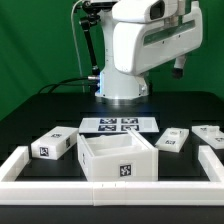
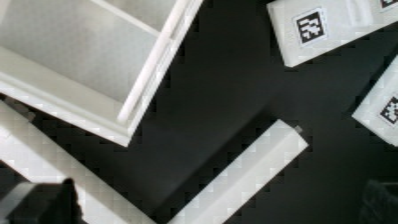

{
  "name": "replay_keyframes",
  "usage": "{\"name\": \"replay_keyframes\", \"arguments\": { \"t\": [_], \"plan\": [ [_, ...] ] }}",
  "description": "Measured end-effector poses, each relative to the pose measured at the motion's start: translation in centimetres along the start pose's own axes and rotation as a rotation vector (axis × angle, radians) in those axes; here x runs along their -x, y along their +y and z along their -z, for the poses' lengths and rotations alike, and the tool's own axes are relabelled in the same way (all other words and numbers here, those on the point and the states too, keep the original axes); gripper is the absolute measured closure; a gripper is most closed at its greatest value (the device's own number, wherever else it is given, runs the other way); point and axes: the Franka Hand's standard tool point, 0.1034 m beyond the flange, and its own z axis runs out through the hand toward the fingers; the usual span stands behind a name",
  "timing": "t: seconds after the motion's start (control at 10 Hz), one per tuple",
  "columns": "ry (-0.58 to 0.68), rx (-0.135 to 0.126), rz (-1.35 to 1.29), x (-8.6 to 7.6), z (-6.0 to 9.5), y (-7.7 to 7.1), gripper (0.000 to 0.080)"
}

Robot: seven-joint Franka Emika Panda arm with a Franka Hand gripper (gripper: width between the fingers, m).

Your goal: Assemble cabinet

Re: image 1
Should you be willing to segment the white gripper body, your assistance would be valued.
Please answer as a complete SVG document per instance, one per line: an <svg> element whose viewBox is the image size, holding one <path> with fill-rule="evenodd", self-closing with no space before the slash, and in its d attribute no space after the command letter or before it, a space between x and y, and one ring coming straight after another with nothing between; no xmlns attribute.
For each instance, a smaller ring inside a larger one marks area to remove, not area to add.
<svg viewBox="0 0 224 224"><path fill-rule="evenodd" d="M175 79L180 79L184 74L184 66L186 63L186 55L181 55L175 59L172 75Z"/></svg>

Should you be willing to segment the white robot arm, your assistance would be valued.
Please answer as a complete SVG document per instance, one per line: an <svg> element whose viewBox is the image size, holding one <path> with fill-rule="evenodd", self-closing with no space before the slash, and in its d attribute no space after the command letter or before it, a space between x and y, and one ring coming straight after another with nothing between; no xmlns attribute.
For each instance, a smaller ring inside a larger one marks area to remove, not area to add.
<svg viewBox="0 0 224 224"><path fill-rule="evenodd" d="M183 75L186 55L203 38L198 0L114 0L101 14L105 67L95 96L112 102L132 101L149 94L146 73L174 62L176 78Z"/></svg>

